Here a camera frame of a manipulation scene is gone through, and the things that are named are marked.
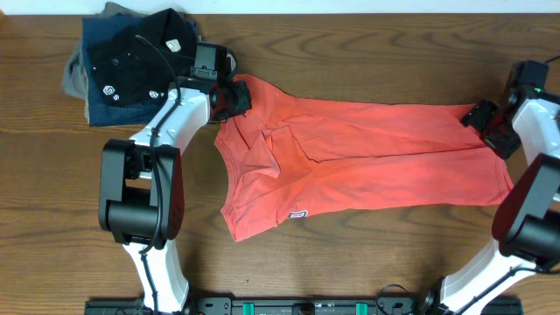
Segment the red soccer t-shirt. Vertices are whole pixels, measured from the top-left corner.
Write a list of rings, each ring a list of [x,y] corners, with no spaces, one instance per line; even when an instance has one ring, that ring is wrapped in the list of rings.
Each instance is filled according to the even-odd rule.
[[[240,242],[289,219],[347,209],[494,206],[505,162],[464,127],[468,105],[297,98],[252,75],[252,107],[220,126],[221,209]]]

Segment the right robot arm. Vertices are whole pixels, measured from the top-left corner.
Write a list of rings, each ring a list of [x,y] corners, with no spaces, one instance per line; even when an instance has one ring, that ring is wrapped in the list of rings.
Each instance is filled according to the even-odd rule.
[[[421,298],[417,314],[521,314],[522,302],[504,291],[535,275],[559,272],[559,98],[518,85],[507,100],[510,125],[528,168],[500,204],[492,238],[464,267]]]

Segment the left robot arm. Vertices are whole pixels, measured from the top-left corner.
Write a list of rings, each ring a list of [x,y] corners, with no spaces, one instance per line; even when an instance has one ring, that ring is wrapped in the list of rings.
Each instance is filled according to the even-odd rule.
[[[181,314],[189,283],[175,239],[185,211],[181,158],[195,134],[251,108],[248,85],[185,79],[171,84],[163,107],[128,140],[101,154],[99,223],[123,246],[143,287],[140,301],[89,306],[87,312]]]

